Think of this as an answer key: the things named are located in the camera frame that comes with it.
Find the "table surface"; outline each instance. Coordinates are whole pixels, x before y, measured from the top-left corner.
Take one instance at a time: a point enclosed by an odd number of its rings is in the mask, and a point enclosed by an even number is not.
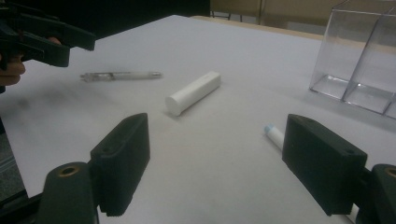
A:
[[[172,16],[72,49],[70,65],[27,62],[0,96],[0,115],[29,196],[46,174],[90,151],[122,119],[148,113],[151,160],[122,217],[102,223],[348,223],[327,217],[281,160],[263,126],[288,114],[315,119],[394,163],[396,121],[308,90],[320,40]],[[85,83],[87,72],[164,77]],[[221,86],[180,117],[164,98],[209,71]]]

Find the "transparent acrylic box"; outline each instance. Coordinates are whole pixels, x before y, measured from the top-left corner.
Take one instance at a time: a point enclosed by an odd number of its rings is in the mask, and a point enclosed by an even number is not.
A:
[[[309,89],[396,119],[396,2],[334,7]]]

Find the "white marker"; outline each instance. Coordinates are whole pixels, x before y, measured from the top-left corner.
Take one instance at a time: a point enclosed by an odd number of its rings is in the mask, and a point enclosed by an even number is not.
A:
[[[81,80],[86,82],[93,81],[114,81],[114,80],[131,80],[131,79],[152,79],[162,77],[160,72],[103,72],[103,73],[86,73],[80,75]]]
[[[220,74],[209,72],[193,81],[185,88],[177,91],[165,98],[165,104],[169,112],[175,116],[179,116],[183,110],[195,104],[204,98],[210,92],[219,87],[221,82]]]
[[[269,124],[264,128],[265,134],[274,142],[274,144],[283,150],[283,141],[285,134],[283,134],[276,126]]]

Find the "white cylindrical object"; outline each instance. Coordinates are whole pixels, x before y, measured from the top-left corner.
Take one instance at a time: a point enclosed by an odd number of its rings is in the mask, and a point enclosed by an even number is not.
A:
[[[285,141],[285,134],[283,134],[277,127],[270,124],[265,126],[264,128],[267,136],[274,142],[274,144],[280,149],[283,150],[283,142]]]
[[[191,84],[165,98],[165,104],[169,112],[179,116],[181,112],[204,98],[210,92],[219,87],[221,82],[220,74],[209,72],[196,79]]]

